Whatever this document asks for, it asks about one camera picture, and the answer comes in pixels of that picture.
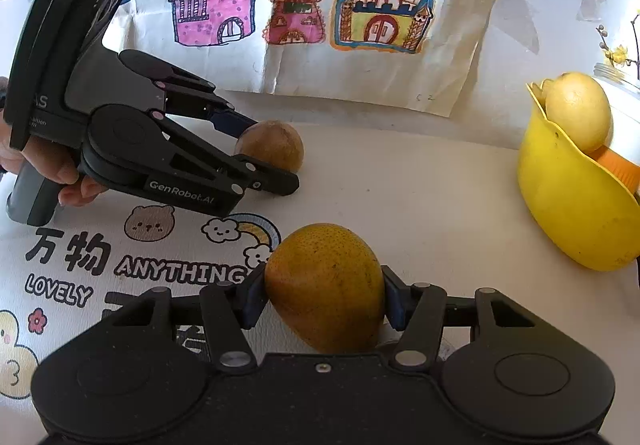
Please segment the person's left hand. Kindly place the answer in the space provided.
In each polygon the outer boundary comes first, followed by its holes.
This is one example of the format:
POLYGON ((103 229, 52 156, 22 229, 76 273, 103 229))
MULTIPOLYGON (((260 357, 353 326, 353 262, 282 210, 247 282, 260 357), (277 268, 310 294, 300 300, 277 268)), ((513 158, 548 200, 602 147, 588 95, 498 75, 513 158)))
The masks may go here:
POLYGON ((17 174, 24 162, 29 162, 40 175, 63 188, 58 203, 66 206, 84 206, 93 202, 107 188, 89 176, 79 177, 67 150, 54 142, 32 136, 23 150, 10 147, 12 127, 4 119, 4 101, 1 101, 1 168, 17 174))

